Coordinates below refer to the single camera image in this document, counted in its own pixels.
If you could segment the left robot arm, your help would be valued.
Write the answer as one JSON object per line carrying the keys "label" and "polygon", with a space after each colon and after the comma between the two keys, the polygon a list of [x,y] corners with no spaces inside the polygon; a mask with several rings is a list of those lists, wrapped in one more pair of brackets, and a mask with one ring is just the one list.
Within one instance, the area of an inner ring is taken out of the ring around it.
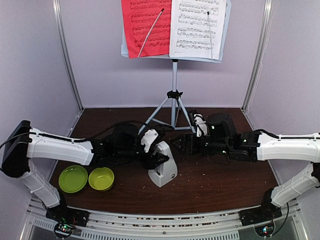
{"label": "left robot arm", "polygon": [[63,193],[53,187],[32,163],[33,158],[67,161],[82,166],[115,167],[139,162],[152,182],[163,187],[178,175],[170,146],[162,140],[163,125],[149,126],[139,134],[136,120],[110,126],[112,133],[102,139],[101,132],[89,138],[71,138],[50,134],[23,120],[1,145],[4,148],[1,171],[19,179],[44,204],[57,222],[71,222],[75,217]]}

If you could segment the white perforated music stand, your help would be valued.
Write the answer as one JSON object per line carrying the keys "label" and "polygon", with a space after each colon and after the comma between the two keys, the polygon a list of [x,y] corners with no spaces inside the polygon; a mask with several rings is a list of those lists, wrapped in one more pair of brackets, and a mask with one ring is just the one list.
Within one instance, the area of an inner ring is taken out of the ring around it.
{"label": "white perforated music stand", "polygon": [[[230,19],[230,13],[231,13],[231,2],[229,0],[226,0],[226,14],[225,14],[225,22],[224,22],[224,27],[223,27],[223,34],[222,34],[222,44],[221,44],[221,49],[220,49],[220,57],[218,60],[209,60],[205,58],[191,58],[191,57],[176,57],[176,58],[171,58],[169,54],[166,55],[157,55],[157,56],[146,56],[146,57],[138,57],[134,59],[147,59],[147,58],[158,58],[158,59],[169,59],[172,62],[172,87],[169,92],[167,92],[166,97],[162,101],[162,103],[156,108],[156,110],[151,114],[151,116],[146,120],[147,123],[153,121],[156,122],[157,119],[155,118],[158,112],[161,110],[161,108],[168,102],[171,101],[171,122],[168,124],[170,127],[173,127],[175,130],[178,130],[179,127],[176,126],[178,116],[179,116],[179,111],[183,111],[183,114],[188,122],[188,125],[185,127],[187,130],[193,130],[194,128],[192,127],[189,116],[186,110],[186,107],[184,106],[181,96],[182,93],[178,91],[177,89],[177,77],[178,77],[178,62],[180,60],[185,60],[185,61],[198,61],[198,62],[209,62],[209,63],[221,63],[223,59],[223,50],[224,50],[224,45],[225,45],[225,40],[226,40],[226,35],[227,35],[227,30],[228,30],[228,25],[229,25],[229,19]],[[125,38],[125,32],[124,32],[124,21],[123,21],[123,38],[122,38],[122,46],[121,46],[121,51],[122,51],[122,56],[130,58],[128,54],[128,49],[127,49],[127,43],[126,43],[126,38]]]}

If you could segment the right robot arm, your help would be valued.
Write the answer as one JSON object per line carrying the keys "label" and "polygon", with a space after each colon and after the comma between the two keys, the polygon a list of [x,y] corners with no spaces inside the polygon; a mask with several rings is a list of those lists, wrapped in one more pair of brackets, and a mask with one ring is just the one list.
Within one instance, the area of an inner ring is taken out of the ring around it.
{"label": "right robot arm", "polygon": [[194,133],[181,134],[171,144],[183,155],[223,155],[230,160],[256,163],[267,160],[308,161],[308,165],[286,183],[267,190],[259,207],[242,211],[259,220],[281,215],[281,207],[304,192],[320,186],[320,135],[277,135],[264,129],[237,133],[229,114],[214,113],[203,118],[191,111]]}

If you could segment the red sheet music page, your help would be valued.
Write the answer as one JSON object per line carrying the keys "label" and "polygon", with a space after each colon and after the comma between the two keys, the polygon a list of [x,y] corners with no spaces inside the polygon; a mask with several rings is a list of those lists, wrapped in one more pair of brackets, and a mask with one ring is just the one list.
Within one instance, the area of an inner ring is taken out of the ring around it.
{"label": "red sheet music page", "polygon": [[171,0],[122,0],[121,9],[129,58],[169,54]]}

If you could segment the white sheet music page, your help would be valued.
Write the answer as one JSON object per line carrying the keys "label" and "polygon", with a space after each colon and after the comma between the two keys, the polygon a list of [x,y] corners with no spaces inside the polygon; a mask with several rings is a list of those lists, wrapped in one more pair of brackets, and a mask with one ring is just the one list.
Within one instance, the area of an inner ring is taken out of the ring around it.
{"label": "white sheet music page", "polygon": [[171,58],[220,58],[227,2],[173,0],[171,3]]}

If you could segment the grey metronome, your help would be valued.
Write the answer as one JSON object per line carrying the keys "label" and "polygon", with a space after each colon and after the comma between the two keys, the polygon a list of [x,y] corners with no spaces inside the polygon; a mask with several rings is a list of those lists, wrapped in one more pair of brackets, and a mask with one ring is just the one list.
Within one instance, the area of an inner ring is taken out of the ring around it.
{"label": "grey metronome", "polygon": [[156,145],[155,154],[163,154],[169,157],[168,161],[162,163],[152,170],[148,170],[150,180],[159,188],[171,182],[178,175],[178,167],[174,160],[170,146],[162,141]]}

